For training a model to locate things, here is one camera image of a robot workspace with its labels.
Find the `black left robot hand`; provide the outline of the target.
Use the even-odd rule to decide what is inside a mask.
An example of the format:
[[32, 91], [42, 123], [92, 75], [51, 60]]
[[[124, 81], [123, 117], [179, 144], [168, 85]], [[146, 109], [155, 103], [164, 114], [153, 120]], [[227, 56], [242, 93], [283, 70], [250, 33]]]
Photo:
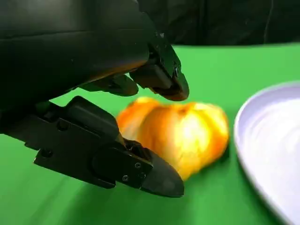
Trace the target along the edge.
[[139, 87], [189, 96], [178, 56], [137, 1], [1, 1], [0, 131], [36, 150], [35, 164], [107, 189], [183, 196], [176, 170], [122, 137], [110, 113], [81, 96], [51, 102], [76, 88], [129, 97]]

